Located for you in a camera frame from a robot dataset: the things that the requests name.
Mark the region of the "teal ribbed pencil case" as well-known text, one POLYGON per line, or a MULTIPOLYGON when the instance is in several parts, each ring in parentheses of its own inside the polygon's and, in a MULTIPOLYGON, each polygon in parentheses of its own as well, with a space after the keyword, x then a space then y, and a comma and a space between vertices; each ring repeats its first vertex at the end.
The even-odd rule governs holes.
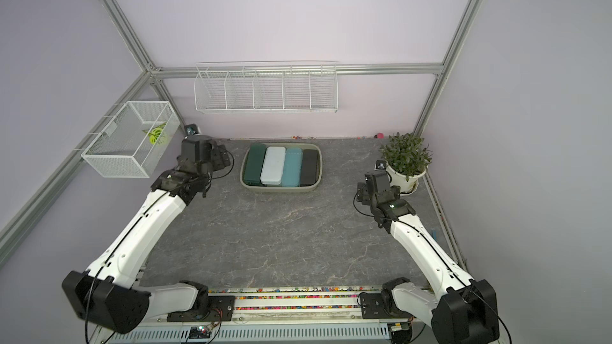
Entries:
POLYGON ((289 147, 285 151, 284 170, 281 179, 282 187, 298 187, 301 179, 303 150, 299 147, 289 147))

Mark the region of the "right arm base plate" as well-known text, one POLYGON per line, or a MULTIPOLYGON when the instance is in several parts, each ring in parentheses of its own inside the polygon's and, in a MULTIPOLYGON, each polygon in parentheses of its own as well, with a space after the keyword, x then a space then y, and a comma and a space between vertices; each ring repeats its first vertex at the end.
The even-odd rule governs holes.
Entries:
POLYGON ((400 310, 388 291, 361 292, 356 298, 363 319, 412 319, 409 312, 400 310))

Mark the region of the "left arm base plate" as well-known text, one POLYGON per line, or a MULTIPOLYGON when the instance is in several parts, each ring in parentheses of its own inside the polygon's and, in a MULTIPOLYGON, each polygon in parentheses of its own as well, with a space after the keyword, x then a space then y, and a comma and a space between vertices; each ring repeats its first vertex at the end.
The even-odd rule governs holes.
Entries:
POLYGON ((234 313, 234 296, 199 296, 194 306, 184 312, 172 312, 169 323, 229 322, 234 313))

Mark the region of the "beige plastic storage box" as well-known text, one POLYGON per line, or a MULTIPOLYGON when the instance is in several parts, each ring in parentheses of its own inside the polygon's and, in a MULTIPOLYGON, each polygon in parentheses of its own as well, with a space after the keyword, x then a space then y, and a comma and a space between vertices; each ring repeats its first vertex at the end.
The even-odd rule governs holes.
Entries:
POLYGON ((319 153, 319 167, 318 167, 318 175, 317 175, 317 182, 313 185, 313 186, 306 186, 306 187, 300 187, 300 184, 298 187, 282 187, 281 184, 279 186, 265 186, 262 184, 262 186, 248 186, 246 185, 243 180, 242 180, 242 174, 243 174, 243 170, 244 170, 244 166, 245 166, 245 161, 246 161, 246 156, 249 152, 249 150, 247 151, 245 158, 243 159, 242 162, 242 167, 241 167, 241 172, 240 172, 240 183, 242 184, 242 186, 244 186, 245 188, 252 190, 252 191, 256 191, 256 192, 267 192, 267 193, 304 193, 304 192, 309 192, 312 191, 314 189, 317 188, 317 186, 319 186, 320 181, 321 181, 321 177, 322 177, 322 173, 323 173, 323 159, 322 159, 322 155, 321 155, 321 150, 320 148, 318 148, 318 146, 311 144, 311 143, 263 143, 264 145, 266 145, 267 147, 285 147, 286 149, 289 147, 299 147, 301 148, 303 151, 304 150, 317 150, 319 153))

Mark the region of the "dark grey pencil case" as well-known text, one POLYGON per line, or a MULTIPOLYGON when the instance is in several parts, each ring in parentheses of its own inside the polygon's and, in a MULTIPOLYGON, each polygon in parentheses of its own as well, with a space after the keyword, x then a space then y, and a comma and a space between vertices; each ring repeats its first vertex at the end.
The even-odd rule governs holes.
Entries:
POLYGON ((304 150, 301 163, 300 187, 313 186, 317 182, 319 153, 317 150, 304 150))

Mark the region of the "pale blue pencil case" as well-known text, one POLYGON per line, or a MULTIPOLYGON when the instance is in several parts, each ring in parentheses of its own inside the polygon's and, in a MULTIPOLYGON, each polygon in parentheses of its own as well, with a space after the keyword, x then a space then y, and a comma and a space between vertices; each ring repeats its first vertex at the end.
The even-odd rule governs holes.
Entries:
POLYGON ((279 186, 285 168, 285 147, 267 147, 260 180, 265 186, 279 186))

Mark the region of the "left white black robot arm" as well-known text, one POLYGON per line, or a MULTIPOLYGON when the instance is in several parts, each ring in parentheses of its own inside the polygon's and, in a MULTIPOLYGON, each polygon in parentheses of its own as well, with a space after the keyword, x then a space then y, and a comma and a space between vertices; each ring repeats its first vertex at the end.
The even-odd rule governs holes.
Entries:
POLYGON ((145 319, 172 313, 207 314, 206 286, 180 281, 142 288, 136 278, 167 227, 197 194, 205 194, 213 171, 211 162, 188 159, 164 171, 116 240, 84 272, 72 271, 65 277, 62 289, 78 318, 87 325, 127 334, 145 319))

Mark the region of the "dark green pencil case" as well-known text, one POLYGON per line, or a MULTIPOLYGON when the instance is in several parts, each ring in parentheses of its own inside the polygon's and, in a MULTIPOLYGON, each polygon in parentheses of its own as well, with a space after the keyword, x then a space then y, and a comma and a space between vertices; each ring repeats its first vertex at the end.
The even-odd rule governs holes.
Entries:
POLYGON ((246 185, 262 186, 261 172, 266 157, 266 149, 267 146, 263 143, 255 143, 250 146, 242 174, 242 180, 246 185))

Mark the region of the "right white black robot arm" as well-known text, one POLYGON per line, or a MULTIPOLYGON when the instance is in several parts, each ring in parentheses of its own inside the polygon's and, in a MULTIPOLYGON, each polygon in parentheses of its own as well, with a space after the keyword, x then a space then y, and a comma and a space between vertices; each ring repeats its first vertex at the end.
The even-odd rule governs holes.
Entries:
POLYGON ((431 291, 409 280, 394 280, 387 291, 390 309, 406 312, 433 331, 439 343, 493 343, 500 338, 497 294, 486 280, 476 281, 431 237, 414 208, 394 191, 376 193, 359 183, 354 201, 407 251, 431 291))

